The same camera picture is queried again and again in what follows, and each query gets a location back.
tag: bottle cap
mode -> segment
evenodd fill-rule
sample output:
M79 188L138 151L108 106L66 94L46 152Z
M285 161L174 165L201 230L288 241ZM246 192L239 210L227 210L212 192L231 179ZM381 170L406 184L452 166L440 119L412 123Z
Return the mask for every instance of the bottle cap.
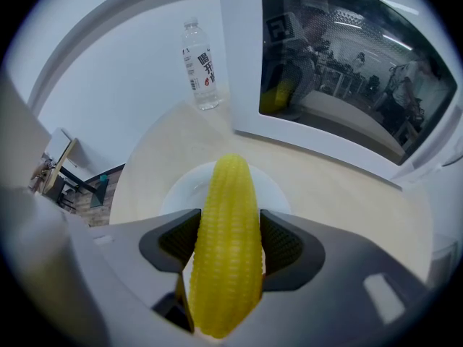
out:
M188 26L188 25L197 25L197 17L188 18L188 19L184 22L184 25L185 25L185 26Z

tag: microwave door window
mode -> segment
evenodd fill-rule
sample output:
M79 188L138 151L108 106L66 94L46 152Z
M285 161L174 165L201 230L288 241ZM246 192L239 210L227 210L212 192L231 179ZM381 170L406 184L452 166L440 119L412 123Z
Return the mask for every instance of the microwave door window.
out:
M402 164L456 83L434 47L379 0L263 0L259 112Z

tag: clear plastic bottle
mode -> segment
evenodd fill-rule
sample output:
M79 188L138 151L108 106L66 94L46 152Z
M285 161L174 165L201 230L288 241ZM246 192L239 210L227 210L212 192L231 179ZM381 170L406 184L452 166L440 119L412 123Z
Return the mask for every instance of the clear plastic bottle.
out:
M196 17L189 18L184 26L183 59L196 104L203 111L215 108L218 96L208 36L197 26Z

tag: bottle label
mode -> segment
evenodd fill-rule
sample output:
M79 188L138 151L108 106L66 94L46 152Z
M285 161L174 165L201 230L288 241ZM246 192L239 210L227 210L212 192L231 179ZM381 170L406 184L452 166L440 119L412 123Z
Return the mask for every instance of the bottle label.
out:
M194 45L183 49L183 60L195 94L216 89L216 76L212 66L209 45Z

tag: round table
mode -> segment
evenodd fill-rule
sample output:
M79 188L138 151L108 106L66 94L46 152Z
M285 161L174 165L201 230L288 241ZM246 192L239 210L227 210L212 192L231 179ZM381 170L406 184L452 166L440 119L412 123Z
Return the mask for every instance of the round table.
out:
M226 153L238 153L281 188L293 215L374 241L420 279L428 275L433 237L424 188L401 191L364 171L309 150L236 133L227 100L199 111L182 102L144 135L120 176L110 224L157 216L185 173Z

